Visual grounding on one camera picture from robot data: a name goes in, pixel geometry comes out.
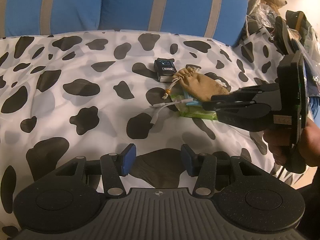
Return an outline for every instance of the blue sofa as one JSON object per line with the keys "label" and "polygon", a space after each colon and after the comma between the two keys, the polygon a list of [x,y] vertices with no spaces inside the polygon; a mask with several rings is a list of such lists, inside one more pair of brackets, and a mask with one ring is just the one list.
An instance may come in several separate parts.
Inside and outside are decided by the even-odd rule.
{"label": "blue sofa", "polygon": [[131,29],[235,45],[248,0],[0,0],[0,37]]}

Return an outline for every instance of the beige stripe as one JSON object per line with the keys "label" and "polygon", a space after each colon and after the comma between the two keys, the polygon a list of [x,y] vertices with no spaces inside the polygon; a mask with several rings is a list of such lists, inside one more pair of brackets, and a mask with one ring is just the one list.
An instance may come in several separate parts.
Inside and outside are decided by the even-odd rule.
{"label": "beige stripe", "polygon": [[167,0],[153,0],[148,31],[159,32]]}
{"label": "beige stripe", "polygon": [[0,38],[5,37],[5,7],[7,0],[0,0]]}
{"label": "beige stripe", "polygon": [[40,34],[50,35],[50,21],[53,0],[42,0],[40,9]]}
{"label": "beige stripe", "polygon": [[212,0],[211,11],[204,37],[212,38],[216,31],[222,0]]}

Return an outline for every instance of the crosshair symbol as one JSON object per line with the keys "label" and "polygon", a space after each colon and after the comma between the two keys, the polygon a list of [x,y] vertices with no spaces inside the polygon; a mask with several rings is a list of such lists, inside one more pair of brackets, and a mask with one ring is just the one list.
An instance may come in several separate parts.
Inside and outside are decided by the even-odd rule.
{"label": "crosshair symbol", "polygon": [[156,194],[158,197],[160,197],[161,195],[163,195],[163,194],[164,194],[164,192],[162,192],[162,191],[158,190],[158,191],[157,191],[157,192],[155,192],[154,194]]}

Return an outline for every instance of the human hand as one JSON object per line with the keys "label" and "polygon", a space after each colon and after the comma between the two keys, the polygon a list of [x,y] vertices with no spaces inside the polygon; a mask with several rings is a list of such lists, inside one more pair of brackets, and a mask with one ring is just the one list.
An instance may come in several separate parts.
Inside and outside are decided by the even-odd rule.
{"label": "human hand", "polygon": [[[286,156],[282,153],[281,146],[289,145],[290,134],[291,128],[263,132],[263,139],[268,143],[268,148],[278,165],[286,163]],[[320,166],[320,129],[309,118],[298,142],[298,149],[308,166]]]}

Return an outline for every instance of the cow print pattern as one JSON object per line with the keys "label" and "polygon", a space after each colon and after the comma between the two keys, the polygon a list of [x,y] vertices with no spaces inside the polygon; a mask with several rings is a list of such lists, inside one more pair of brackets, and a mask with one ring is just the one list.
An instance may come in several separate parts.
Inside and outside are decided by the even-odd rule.
{"label": "cow print pattern", "polygon": [[[119,153],[128,143],[139,149],[131,178],[123,178],[133,180],[131,187],[139,187],[136,178],[155,187],[177,187],[185,173],[183,143],[196,153],[237,154],[279,173],[276,165],[270,171],[272,155],[258,133],[178,117],[179,105],[164,108],[151,125],[155,109],[150,106],[175,100],[162,99],[169,84],[157,81],[157,57],[171,57],[177,70],[196,67],[228,91],[277,80],[282,59],[265,30],[236,48],[207,38],[121,31],[0,40],[0,148],[7,152],[0,167],[4,212],[12,213],[13,197],[56,166],[77,155],[93,160]],[[181,94],[180,86],[174,86],[172,98]],[[298,178],[290,176],[284,177],[287,183]],[[10,226],[18,226],[14,215],[0,220],[13,237],[17,230]]]}

